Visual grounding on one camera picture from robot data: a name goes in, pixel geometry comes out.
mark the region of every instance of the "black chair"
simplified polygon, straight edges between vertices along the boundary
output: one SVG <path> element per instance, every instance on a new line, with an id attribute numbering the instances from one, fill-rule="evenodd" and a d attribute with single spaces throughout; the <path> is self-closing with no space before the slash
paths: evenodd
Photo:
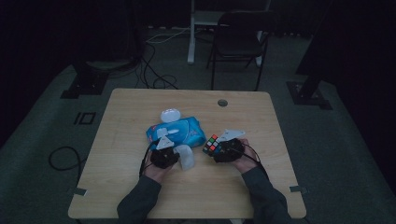
<path id="1" fill-rule="evenodd" d="M 259 88 L 268 37 L 276 29 L 276 17 L 273 11 L 230 11 L 219 18 L 206 65 L 208 68 L 212 62 L 211 90 L 214 87 L 216 62 L 247 62 L 248 67 L 256 57 L 262 56 L 254 91 Z M 260 39 L 257 37 L 259 31 L 262 32 Z"/>

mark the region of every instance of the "table hole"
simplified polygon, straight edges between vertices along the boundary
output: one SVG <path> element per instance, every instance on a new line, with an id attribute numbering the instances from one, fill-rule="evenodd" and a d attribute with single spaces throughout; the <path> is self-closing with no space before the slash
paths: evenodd
<path id="1" fill-rule="evenodd" d="M 221 100 L 218 100 L 218 105 L 221 107 L 224 107 L 224 106 L 228 105 L 228 102 L 226 100 L 221 99 Z"/>

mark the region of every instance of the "cable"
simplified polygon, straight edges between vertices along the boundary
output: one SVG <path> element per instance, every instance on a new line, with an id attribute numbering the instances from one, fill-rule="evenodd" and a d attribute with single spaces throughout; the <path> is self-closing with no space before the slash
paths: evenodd
<path id="1" fill-rule="evenodd" d="M 55 165 L 53 164 L 53 162 L 52 162 L 52 156 L 53 156 L 56 152 L 58 152 L 58 151 L 60 151 L 60 150 L 63 150 L 63 149 L 70 149 L 70 150 L 72 150 L 72 151 L 75 153 L 76 157 L 77 157 L 78 163 L 77 163 L 77 164 L 74 164 L 74 165 L 72 165 L 72 166 L 69 166 L 69 167 L 61 167 L 61 168 L 60 168 L 60 167 L 55 166 Z M 81 164 L 82 164 L 83 162 L 85 162 L 86 160 L 87 160 L 87 158 L 85 158 L 84 160 L 81 160 L 80 156 L 78 155 L 78 152 L 77 152 L 73 147 L 58 147 L 58 148 L 56 148 L 55 150 L 53 150 L 53 151 L 49 154 L 49 166 L 52 167 L 52 169 L 55 169 L 55 170 L 57 170 L 57 171 L 68 171 L 68 170 L 72 170 L 72 169 L 78 167 L 78 176 L 77 176 L 77 183 L 76 183 L 76 186 L 78 185 L 78 181 L 79 181 L 79 179 L 81 178 L 81 174 L 82 174 L 82 166 L 81 166 Z"/>
<path id="2" fill-rule="evenodd" d="M 134 84 L 134 88 L 135 88 L 135 89 L 136 89 L 137 85 L 139 84 L 140 76 L 141 76 L 141 74 L 142 74 L 142 72 L 143 72 L 143 64 L 141 63 L 141 64 L 139 64 L 139 65 L 140 65 L 140 66 L 139 66 L 139 68 L 140 68 L 140 74 L 137 74 L 137 69 L 134 70 L 134 74 L 136 75 L 136 83 Z"/>
<path id="3" fill-rule="evenodd" d="M 238 151 L 238 150 L 236 150 L 236 149 L 234 149 L 234 148 L 230 148 L 230 150 L 235 151 L 235 152 L 237 152 L 237 153 L 240 153 L 240 154 L 242 154 L 243 156 L 245 156 L 245 157 L 251 159 L 252 161 L 254 161 L 254 162 L 257 164 L 257 166 L 259 166 L 259 168 L 262 170 L 262 172 L 264 173 L 265 177 L 267 177 L 267 180 L 270 180 L 270 178 L 269 178 L 267 172 L 265 171 L 264 166 L 262 165 L 262 161 L 260 160 L 259 154 L 257 154 L 256 150 L 254 150 L 254 148 L 251 147 L 251 146 L 249 146 L 249 145 L 246 145 L 246 144 L 243 144 L 243 143 L 241 143 L 241 144 L 242 144 L 242 146 L 244 146 L 244 147 L 249 147 L 251 150 L 253 150 L 254 153 L 255 153 L 256 156 L 257 156 L 257 160 L 255 160 L 255 159 L 252 158 L 251 156 L 245 154 L 244 152 Z"/>
<path id="4" fill-rule="evenodd" d="M 178 87 L 175 86 L 175 84 L 177 83 L 177 79 L 171 75 L 158 75 L 157 72 L 155 72 L 155 70 L 149 65 L 149 63 L 151 62 L 151 60 L 153 59 L 154 55 L 155 55 L 155 48 L 154 46 L 150 45 L 149 43 L 147 43 L 148 46 L 150 46 L 153 49 L 153 53 L 151 54 L 151 56 L 149 57 L 148 61 L 146 61 L 144 58 L 142 58 L 142 61 L 146 64 L 145 68 L 143 70 L 143 73 L 141 74 L 140 79 L 142 80 L 143 84 L 146 85 L 147 89 L 166 89 L 168 87 L 173 87 L 175 90 L 178 90 Z M 149 82 L 147 80 L 147 70 L 148 68 L 151 70 L 151 72 L 157 77 L 154 79 L 153 84 L 150 86 Z M 168 80 L 166 80 L 166 77 L 171 77 L 173 79 L 173 82 L 170 82 Z M 159 88 L 156 84 L 161 81 L 163 83 L 163 86 L 161 88 Z"/>
<path id="5" fill-rule="evenodd" d="M 308 218 L 304 217 L 304 220 L 306 221 L 306 223 L 311 224 L 311 222 L 308 220 Z"/>
<path id="6" fill-rule="evenodd" d="M 153 36 L 152 38 L 146 40 L 146 43 L 148 43 L 148 44 L 162 44 L 162 43 L 165 43 L 166 41 L 168 41 L 168 40 L 170 40 L 170 39 L 172 39 L 172 38 L 174 38 L 174 37 L 176 37 L 176 36 L 178 36 L 178 35 L 183 34 L 184 32 L 186 32 L 186 31 L 189 30 L 189 29 L 190 29 L 190 27 L 184 28 L 182 31 L 180 31 L 179 33 L 176 33 L 176 34 L 160 34 L 160 35 L 155 35 L 155 36 Z M 157 38 L 157 37 L 159 37 L 159 36 L 168 36 L 168 35 L 170 35 L 170 37 L 166 38 L 166 39 L 163 40 L 163 41 L 158 41 L 158 42 L 151 41 L 152 39 L 155 39 L 155 38 Z"/>
<path id="7" fill-rule="evenodd" d="M 160 142 L 160 139 L 156 140 L 156 141 L 152 141 L 149 145 L 148 145 L 148 149 L 146 150 L 145 156 L 143 157 L 142 163 L 140 163 L 140 169 L 139 169 L 139 177 L 142 176 L 143 171 L 145 171 L 151 164 L 147 165 L 145 167 L 145 163 L 146 163 L 146 158 L 148 157 L 149 154 L 149 150 L 152 147 L 152 145 L 154 144 L 158 144 Z"/>

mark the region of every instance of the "sleeve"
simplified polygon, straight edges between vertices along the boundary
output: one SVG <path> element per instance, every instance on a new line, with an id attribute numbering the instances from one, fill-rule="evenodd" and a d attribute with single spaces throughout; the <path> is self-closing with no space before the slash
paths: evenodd
<path id="1" fill-rule="evenodd" d="M 132 191 L 125 196 L 117 207 L 119 224 L 144 223 L 155 206 L 161 185 L 155 180 L 142 175 Z"/>
<path id="2" fill-rule="evenodd" d="M 255 167 L 242 174 L 254 209 L 254 223 L 291 223 L 285 196 L 274 189 L 262 170 Z"/>

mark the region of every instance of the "white object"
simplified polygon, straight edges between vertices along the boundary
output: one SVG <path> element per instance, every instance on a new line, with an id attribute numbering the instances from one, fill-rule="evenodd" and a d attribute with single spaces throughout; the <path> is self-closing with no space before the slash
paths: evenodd
<path id="1" fill-rule="evenodd" d="M 180 163 L 182 170 L 186 171 L 194 166 L 194 154 L 192 153 L 192 150 L 189 146 L 180 145 L 174 148 L 174 152 L 178 152 L 178 154 L 180 154 Z"/>
<path id="2" fill-rule="evenodd" d="M 162 138 L 168 134 L 172 133 L 178 133 L 179 129 L 172 129 L 172 130 L 167 130 L 166 128 L 161 128 L 157 130 L 157 136 L 158 138 Z"/>
<path id="3" fill-rule="evenodd" d="M 180 119 L 181 114 L 177 109 L 166 109 L 161 113 L 161 120 L 165 123 L 170 123 Z"/>
<path id="4" fill-rule="evenodd" d="M 172 142 L 171 140 L 169 140 L 169 138 L 167 138 L 166 136 L 163 136 L 161 139 L 160 139 L 160 142 L 158 143 L 158 145 L 157 145 L 157 149 L 164 149 L 164 148 L 167 148 L 167 147 L 172 147 L 172 146 L 174 146 L 175 145 L 175 143 L 174 142 Z"/>
<path id="5" fill-rule="evenodd" d="M 230 140 L 235 139 L 236 137 L 242 136 L 244 134 L 245 134 L 245 131 L 242 131 L 242 130 L 228 130 L 228 129 L 226 129 L 224 131 L 224 134 L 222 134 L 219 137 L 218 142 L 230 141 Z"/>

